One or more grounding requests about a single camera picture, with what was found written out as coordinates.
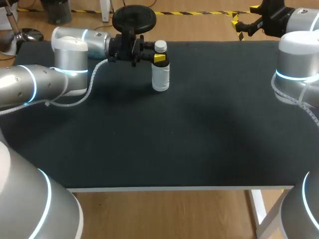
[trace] white bottle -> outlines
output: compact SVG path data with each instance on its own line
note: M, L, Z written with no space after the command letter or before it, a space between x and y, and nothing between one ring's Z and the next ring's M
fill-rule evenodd
M155 52L157 54L167 54L167 44L163 40L155 42ZM152 64L152 86L159 92L166 91L169 88L169 59Z

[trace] black tabletop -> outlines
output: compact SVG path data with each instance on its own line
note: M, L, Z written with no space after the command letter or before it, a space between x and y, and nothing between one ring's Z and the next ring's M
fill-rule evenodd
M13 149L67 188L294 185L318 166L319 132L274 96L277 48L168 43L166 92L152 89L150 63L108 63L81 105L31 106L0 126ZM53 66L50 42L24 44L18 64Z

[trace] floor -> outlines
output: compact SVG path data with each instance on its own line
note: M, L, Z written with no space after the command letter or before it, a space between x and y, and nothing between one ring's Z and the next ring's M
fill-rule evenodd
M33 0L20 0L21 7ZM127 4L150 5L153 0L126 0ZM154 11L234 11L249 10L261 0L158 0ZM319 8L318 0L286 0L292 7ZM115 9L122 6L114 0ZM71 0L72 9L100 10L99 0ZM39 0L32 7L41 9ZM252 22L253 14L241 14L239 19ZM145 34L148 41L238 41L231 26L232 17L226 15L159 15L155 28ZM43 12L20 12L19 26L40 30L50 40L55 26L46 22ZM73 21L66 26L94 29L109 25L101 22L100 14L73 13ZM111 34L112 27L101 28ZM261 31L245 40L278 40ZM0 67L10 66L12 60L0 61ZM266 210L269 211L281 190L263 190ZM192 192L130 192L77 193L84 212L82 239L254 239L255 225L250 202L245 191ZM273 239L282 238L277 231Z

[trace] white table leg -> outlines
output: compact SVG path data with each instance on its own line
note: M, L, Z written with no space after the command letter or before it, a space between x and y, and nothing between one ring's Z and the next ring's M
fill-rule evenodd
M273 232L280 226L280 205L288 191L289 190L285 190L281 194L269 213L264 218L262 218L262 221L259 224L256 224L257 239L271 238Z
M249 197L252 204L255 224L258 227L267 215L261 190L249 190Z
M111 0L100 0L100 5L101 5L101 12L102 12L102 21L109 22Z

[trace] black round base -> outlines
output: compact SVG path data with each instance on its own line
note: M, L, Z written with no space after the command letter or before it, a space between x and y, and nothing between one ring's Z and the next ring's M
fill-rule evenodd
M112 24L119 32L122 32L124 26L128 26L134 28L135 34L142 34L156 25L156 15L147 6L128 5L115 11Z

